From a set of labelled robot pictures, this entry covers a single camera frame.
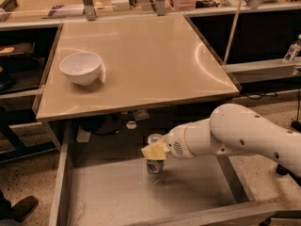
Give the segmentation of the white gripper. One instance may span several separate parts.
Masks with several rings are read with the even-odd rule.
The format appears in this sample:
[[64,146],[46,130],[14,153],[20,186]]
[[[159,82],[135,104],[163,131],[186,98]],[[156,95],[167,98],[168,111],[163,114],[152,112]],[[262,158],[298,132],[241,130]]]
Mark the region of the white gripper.
[[195,156],[191,153],[185,142],[187,125],[179,125],[165,135],[165,143],[157,141],[141,149],[143,156],[148,160],[166,160],[170,153],[177,159],[190,159]]

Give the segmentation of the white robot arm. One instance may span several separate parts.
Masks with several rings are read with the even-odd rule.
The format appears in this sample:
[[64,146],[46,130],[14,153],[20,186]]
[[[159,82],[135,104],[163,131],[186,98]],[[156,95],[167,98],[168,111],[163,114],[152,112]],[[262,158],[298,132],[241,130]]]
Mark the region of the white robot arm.
[[141,152],[152,161],[164,161],[168,155],[190,159],[254,153],[301,176],[301,134],[237,104],[221,105],[209,118],[179,125],[166,135],[153,134]]

